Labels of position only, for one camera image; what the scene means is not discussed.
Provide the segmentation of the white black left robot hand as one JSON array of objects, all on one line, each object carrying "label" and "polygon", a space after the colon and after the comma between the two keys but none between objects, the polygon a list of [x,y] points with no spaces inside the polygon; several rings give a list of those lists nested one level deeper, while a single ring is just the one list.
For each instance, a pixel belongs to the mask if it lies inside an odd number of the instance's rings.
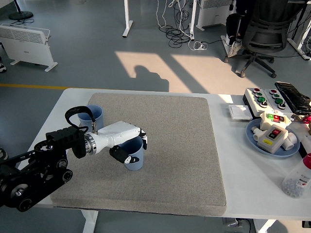
[{"label": "white black left robot hand", "polygon": [[143,149],[147,149],[148,137],[146,132],[133,124],[118,121],[98,130],[97,133],[85,135],[89,141],[89,154],[97,154],[104,148],[110,148],[109,154],[123,164],[134,164],[139,162],[139,158],[131,152],[126,152],[120,147],[131,139],[140,136],[143,141]]}]

